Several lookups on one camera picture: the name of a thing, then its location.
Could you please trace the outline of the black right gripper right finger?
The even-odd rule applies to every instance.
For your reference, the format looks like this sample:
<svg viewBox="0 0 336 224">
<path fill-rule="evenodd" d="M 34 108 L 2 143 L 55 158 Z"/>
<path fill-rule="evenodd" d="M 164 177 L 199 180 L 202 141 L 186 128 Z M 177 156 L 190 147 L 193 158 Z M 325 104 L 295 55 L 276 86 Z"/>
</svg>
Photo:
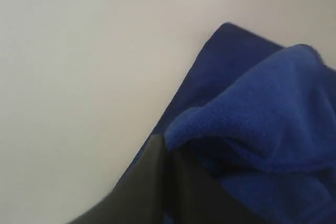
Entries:
<svg viewBox="0 0 336 224">
<path fill-rule="evenodd" d="M 165 223 L 255 222 L 255 214 L 222 189 L 191 154 L 170 152 L 165 175 Z"/>
</svg>

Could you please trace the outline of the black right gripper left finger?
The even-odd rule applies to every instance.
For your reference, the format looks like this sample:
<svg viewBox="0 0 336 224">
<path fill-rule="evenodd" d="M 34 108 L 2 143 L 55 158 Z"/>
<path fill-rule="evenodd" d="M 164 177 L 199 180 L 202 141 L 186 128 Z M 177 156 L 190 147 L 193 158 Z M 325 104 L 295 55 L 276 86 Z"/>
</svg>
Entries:
<svg viewBox="0 0 336 224">
<path fill-rule="evenodd" d="M 141 157 L 111 193 L 72 223 L 162 223 L 164 163 L 164 138 L 152 135 Z"/>
</svg>

